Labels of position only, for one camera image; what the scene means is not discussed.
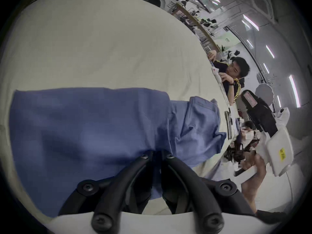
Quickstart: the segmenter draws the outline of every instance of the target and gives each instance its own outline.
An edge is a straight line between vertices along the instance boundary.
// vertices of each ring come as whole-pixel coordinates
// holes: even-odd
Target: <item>sticker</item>
[[[286,158],[285,149],[282,148],[280,150],[280,159],[283,161]]]

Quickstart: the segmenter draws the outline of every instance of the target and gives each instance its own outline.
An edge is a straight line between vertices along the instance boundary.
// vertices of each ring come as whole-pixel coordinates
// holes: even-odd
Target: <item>man's arm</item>
[[[219,75],[221,76],[222,82],[224,82],[226,80],[229,82],[229,90],[228,90],[227,96],[228,96],[228,101],[230,103],[230,106],[232,106],[234,103],[234,98],[235,98],[235,95],[234,95],[234,79],[226,73],[219,72]]]
[[[229,86],[228,100],[229,100],[230,106],[232,106],[234,103],[234,86]]]

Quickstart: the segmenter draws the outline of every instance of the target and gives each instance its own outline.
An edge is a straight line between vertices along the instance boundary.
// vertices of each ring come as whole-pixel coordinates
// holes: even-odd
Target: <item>man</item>
[[[181,3],[183,4],[184,8],[186,8],[186,3],[188,2],[188,0],[185,1],[181,1]]]
[[[232,106],[239,96],[241,86],[243,85],[243,78],[247,76],[250,71],[249,65],[245,59],[241,57],[235,57],[230,65],[219,62],[216,60],[215,50],[211,50],[208,53],[208,59],[219,69],[219,75],[221,76],[224,90]]]

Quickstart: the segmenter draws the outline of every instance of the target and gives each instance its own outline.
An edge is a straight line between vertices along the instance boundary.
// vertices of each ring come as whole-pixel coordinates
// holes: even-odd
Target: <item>person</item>
[[[247,170],[253,165],[257,167],[257,173],[241,184],[241,193],[258,219],[267,224],[283,221],[287,217],[286,213],[271,213],[257,210],[255,205],[255,197],[260,185],[264,180],[264,177],[266,176],[266,166],[263,158],[261,158],[259,154],[256,154],[255,152],[245,152],[245,160],[241,161],[242,169]]]
[[[254,128],[255,125],[252,121],[245,122],[245,127],[241,130],[241,144],[243,145],[243,149],[253,140],[255,136]]]
[[[188,0],[185,1],[181,1],[181,3],[183,4],[184,8],[186,8],[186,3],[188,2]]]
[[[250,67],[246,60],[241,57],[235,57],[229,65],[216,60],[216,51],[211,50],[208,53],[208,59],[219,69],[224,90],[228,96],[230,105],[236,101],[243,85],[243,79],[248,75]]]

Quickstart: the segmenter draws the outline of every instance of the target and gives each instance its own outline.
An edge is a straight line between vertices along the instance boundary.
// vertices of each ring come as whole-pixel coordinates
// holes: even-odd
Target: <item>white fabric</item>
[[[248,144],[252,141],[254,138],[255,132],[249,131],[247,133],[244,133],[245,137],[242,138],[241,143],[243,145],[243,149],[248,146]]]
[[[50,219],[33,205],[14,169],[8,129],[14,90],[146,87],[165,91],[172,100],[215,98],[220,131],[227,132],[228,104],[198,38],[143,0],[38,0],[17,18],[0,70],[2,166],[18,199],[43,223]],[[209,172],[228,144],[196,173]]]

